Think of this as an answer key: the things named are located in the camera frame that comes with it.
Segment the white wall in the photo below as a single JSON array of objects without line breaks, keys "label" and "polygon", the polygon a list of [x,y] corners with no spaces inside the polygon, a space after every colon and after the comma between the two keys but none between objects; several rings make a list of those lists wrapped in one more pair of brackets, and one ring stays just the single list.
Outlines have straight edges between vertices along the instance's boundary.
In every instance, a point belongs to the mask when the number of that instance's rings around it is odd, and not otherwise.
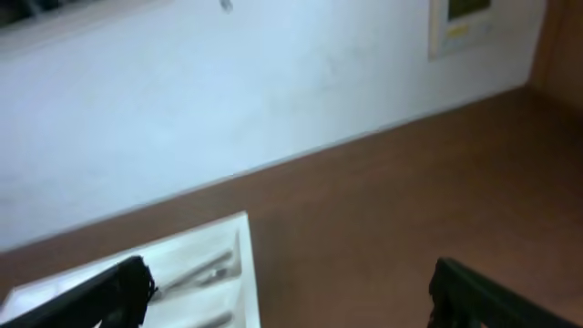
[{"label": "white wall", "polygon": [[543,7],[428,63],[428,0],[108,1],[0,38],[1,249],[521,85]]}]

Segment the brown wooden trim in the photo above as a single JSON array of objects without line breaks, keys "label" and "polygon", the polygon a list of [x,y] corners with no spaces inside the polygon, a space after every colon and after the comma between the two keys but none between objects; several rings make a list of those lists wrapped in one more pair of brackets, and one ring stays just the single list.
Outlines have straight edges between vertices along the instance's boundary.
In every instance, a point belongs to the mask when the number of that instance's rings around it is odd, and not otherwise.
[{"label": "brown wooden trim", "polygon": [[547,83],[548,72],[551,69],[555,45],[561,30],[563,18],[567,11],[568,0],[548,0],[545,22],[538,39],[535,62],[527,85],[542,91]]}]

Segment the digital display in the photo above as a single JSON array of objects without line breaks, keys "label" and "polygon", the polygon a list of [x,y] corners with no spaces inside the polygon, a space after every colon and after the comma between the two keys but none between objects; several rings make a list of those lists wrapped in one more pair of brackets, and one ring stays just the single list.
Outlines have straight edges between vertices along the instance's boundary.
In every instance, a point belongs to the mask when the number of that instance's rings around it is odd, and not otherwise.
[{"label": "digital display", "polygon": [[471,15],[492,5],[492,0],[449,0],[448,20]]}]

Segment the thermostat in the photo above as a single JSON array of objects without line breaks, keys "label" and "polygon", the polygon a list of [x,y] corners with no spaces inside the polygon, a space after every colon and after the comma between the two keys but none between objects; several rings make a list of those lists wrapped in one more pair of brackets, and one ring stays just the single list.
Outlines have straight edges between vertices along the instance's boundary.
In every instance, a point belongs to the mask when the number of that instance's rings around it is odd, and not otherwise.
[{"label": "thermostat", "polygon": [[430,58],[485,39],[493,29],[496,0],[431,0]]}]

